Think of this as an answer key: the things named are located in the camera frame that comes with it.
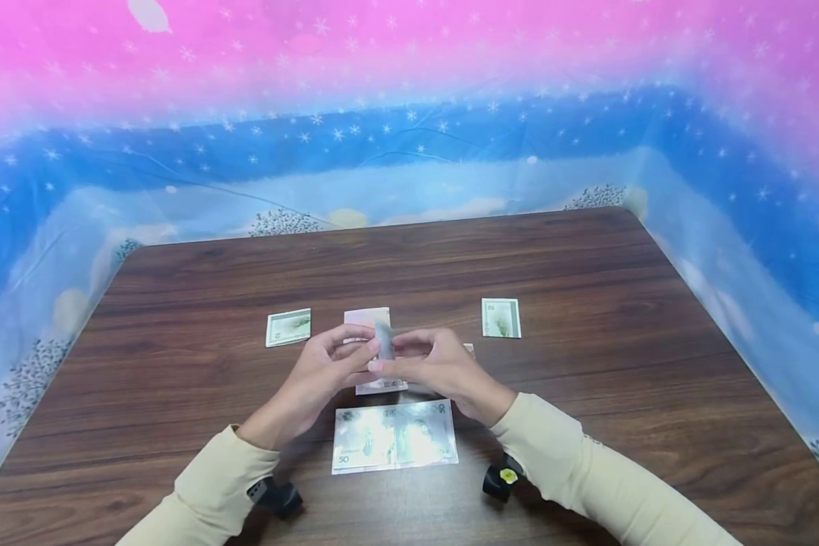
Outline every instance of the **forearm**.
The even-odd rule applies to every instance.
[[[593,519],[623,544],[738,544],[686,497],[541,398],[520,394],[491,430],[544,499]]]
[[[120,546],[220,546],[238,535],[253,502],[246,490],[270,476],[278,453],[251,446],[232,427],[216,435],[176,479],[175,489]]]

